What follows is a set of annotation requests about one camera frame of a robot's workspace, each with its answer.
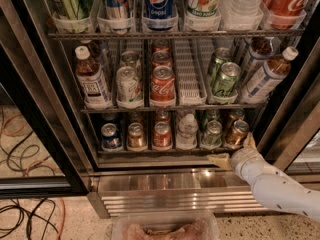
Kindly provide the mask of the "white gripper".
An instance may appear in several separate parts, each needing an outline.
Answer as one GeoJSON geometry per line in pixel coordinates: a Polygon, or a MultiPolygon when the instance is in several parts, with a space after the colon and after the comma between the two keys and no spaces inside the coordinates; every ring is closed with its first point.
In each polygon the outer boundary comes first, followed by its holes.
{"type": "Polygon", "coordinates": [[[253,181],[262,172],[264,159],[256,150],[256,143],[251,132],[247,134],[243,147],[232,155],[231,162],[228,153],[210,154],[207,159],[220,169],[232,169],[244,181],[253,181]]]}

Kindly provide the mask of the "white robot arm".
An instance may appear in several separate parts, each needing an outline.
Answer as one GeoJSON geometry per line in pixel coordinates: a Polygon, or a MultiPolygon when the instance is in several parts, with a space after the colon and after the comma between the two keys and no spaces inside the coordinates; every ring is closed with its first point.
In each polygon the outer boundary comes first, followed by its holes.
{"type": "Polygon", "coordinates": [[[243,147],[232,155],[210,154],[207,159],[221,169],[232,170],[247,182],[254,199],[263,207],[320,222],[320,192],[304,187],[269,164],[258,152],[251,132],[245,138],[243,147]]]}

